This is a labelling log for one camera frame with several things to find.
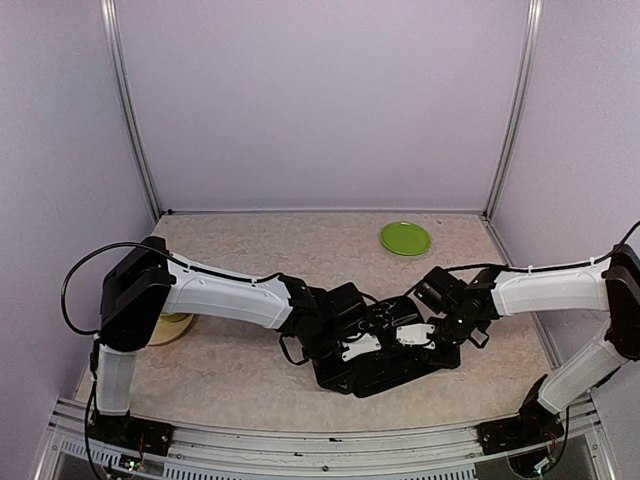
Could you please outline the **black tool pouch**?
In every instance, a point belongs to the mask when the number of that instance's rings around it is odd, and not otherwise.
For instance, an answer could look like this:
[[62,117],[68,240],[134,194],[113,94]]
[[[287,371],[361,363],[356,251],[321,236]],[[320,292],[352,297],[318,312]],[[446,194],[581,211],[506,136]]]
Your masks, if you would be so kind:
[[360,355],[345,362],[355,374],[352,393],[358,398],[382,393],[438,371],[420,367],[421,347],[404,346],[396,341],[397,327],[432,323],[425,321],[414,301],[405,296],[391,297],[383,301],[396,303],[394,320],[390,323],[380,322],[372,314],[371,305],[369,305],[365,318],[357,323],[359,331],[348,335],[347,340],[344,341],[348,342],[364,334],[371,334],[376,335],[381,343],[379,351]]

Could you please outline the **silver scissors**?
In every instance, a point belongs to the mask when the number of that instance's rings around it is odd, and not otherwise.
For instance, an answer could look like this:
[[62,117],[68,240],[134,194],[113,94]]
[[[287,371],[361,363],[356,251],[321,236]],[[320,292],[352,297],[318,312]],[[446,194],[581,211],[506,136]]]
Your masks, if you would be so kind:
[[394,320],[394,307],[395,302],[380,302],[370,306],[370,310],[375,318],[378,318],[380,322],[390,323]]

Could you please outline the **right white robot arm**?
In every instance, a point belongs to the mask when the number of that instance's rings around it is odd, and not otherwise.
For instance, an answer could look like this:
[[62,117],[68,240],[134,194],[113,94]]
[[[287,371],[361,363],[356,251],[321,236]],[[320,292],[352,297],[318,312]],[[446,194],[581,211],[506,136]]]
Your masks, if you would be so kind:
[[415,296],[436,316],[414,328],[410,342],[440,351],[470,340],[474,331],[485,332],[502,317],[562,310],[608,313],[598,336],[529,391],[511,423],[512,436],[523,444],[535,442],[575,398],[639,358],[639,257],[627,244],[575,265],[526,270],[491,265],[470,283],[435,267],[418,283]]

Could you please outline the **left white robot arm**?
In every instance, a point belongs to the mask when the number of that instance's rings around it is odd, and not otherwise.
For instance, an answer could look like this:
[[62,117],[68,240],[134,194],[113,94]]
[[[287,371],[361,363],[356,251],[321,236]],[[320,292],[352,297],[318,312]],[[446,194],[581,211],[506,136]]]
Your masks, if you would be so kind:
[[257,278],[172,255],[156,236],[133,245],[104,277],[94,400],[102,430],[121,445],[140,434],[130,415],[136,357],[164,314],[237,320],[293,337],[303,359],[341,360],[363,333],[341,332],[338,310],[323,289],[282,273]]

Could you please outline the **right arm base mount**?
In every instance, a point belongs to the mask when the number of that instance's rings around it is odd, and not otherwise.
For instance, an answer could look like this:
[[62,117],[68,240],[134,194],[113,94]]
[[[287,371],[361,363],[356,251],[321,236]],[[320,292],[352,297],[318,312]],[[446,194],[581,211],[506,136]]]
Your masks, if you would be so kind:
[[484,455],[541,444],[553,437],[562,437],[565,433],[558,416],[552,416],[550,420],[507,417],[480,423],[476,431]]

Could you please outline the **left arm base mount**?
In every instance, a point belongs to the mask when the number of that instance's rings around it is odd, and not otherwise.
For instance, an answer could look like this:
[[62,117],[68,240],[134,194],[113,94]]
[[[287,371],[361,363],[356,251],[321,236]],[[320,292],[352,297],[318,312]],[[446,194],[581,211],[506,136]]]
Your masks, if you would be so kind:
[[88,437],[108,445],[166,457],[174,426],[160,421],[132,416],[114,416],[92,411],[88,416]]

